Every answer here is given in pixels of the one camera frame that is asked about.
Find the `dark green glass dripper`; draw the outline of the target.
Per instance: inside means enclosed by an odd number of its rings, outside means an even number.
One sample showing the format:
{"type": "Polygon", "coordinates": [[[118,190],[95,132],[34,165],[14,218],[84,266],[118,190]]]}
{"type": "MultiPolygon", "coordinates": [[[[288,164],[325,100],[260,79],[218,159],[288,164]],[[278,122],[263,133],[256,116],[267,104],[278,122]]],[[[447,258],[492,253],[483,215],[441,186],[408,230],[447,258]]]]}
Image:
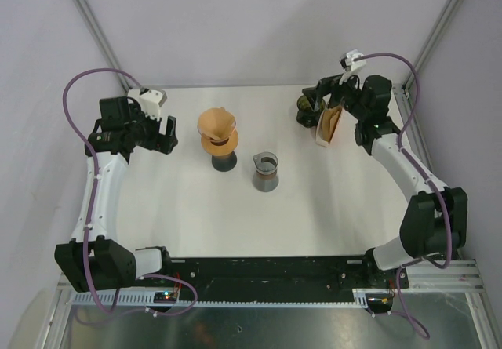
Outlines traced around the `dark green glass dripper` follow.
{"type": "Polygon", "coordinates": [[[296,121],[301,124],[305,128],[312,128],[318,125],[319,119],[321,117],[321,113],[324,111],[303,111],[301,109],[301,97],[296,101],[297,113],[296,113],[296,121]]]}

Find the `wooden dripper ring holder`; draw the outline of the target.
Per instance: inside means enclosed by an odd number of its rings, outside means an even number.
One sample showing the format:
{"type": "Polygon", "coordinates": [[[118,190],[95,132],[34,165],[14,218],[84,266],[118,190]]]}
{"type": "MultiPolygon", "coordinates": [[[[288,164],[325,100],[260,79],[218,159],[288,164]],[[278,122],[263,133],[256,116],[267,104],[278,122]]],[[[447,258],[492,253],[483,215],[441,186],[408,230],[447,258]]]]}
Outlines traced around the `wooden dripper ring holder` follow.
{"type": "Polygon", "coordinates": [[[223,157],[229,155],[238,146],[238,131],[234,130],[232,134],[224,140],[214,140],[207,136],[201,136],[201,145],[204,151],[212,156],[223,157]]]}

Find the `red-rimmed glass carafe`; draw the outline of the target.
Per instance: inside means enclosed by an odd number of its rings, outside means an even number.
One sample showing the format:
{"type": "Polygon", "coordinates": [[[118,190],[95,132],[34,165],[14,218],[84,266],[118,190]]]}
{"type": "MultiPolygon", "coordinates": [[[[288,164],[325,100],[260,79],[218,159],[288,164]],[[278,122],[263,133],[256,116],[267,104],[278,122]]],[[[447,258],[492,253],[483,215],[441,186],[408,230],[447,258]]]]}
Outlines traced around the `red-rimmed glass carafe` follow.
{"type": "Polygon", "coordinates": [[[222,173],[231,171],[236,166],[237,161],[237,155],[233,151],[225,156],[213,155],[211,157],[213,168],[222,173]]]}

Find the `grey glass carafe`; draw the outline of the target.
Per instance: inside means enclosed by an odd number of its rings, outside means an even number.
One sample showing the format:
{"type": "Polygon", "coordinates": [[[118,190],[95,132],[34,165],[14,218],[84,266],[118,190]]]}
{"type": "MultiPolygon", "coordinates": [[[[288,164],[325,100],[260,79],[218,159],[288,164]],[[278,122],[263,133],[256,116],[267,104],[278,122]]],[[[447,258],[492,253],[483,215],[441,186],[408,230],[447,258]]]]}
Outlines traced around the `grey glass carafe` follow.
{"type": "Polygon", "coordinates": [[[261,192],[273,191],[279,183],[277,156],[265,151],[254,155],[253,162],[255,165],[253,186],[261,192]]]}

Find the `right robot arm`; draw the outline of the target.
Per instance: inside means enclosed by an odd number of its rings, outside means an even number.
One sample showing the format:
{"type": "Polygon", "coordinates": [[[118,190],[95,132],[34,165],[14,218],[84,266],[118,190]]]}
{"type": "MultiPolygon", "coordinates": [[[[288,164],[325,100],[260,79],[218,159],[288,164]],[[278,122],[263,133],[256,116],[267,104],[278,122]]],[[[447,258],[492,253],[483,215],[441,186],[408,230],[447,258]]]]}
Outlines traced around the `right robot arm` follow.
{"type": "Polygon", "coordinates": [[[366,252],[362,279],[371,287],[382,286],[391,270],[417,260],[444,269],[467,241],[467,193],[441,181],[403,143],[388,114],[391,98],[392,83],[383,76],[344,81],[334,75],[304,88],[296,102],[296,120],[307,128],[320,124],[332,108],[351,114],[357,121],[356,144],[387,170],[406,198],[398,236],[366,252]]]}

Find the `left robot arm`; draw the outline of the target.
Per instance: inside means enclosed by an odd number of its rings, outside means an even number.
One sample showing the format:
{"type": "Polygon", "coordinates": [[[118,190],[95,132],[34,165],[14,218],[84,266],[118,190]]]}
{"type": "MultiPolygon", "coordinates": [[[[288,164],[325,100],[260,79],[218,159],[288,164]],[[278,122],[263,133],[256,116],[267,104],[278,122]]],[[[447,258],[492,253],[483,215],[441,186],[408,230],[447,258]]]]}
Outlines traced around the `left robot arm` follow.
{"type": "Polygon", "coordinates": [[[166,94],[132,89],[127,96],[100,100],[100,118],[85,145],[87,181],[81,212],[69,242],[55,249],[55,261],[78,293],[122,289],[146,275],[168,284],[173,266],[163,246],[129,250],[118,242],[117,212],[122,181],[135,147],[168,155],[178,144],[176,119],[161,117],[166,94]]]}

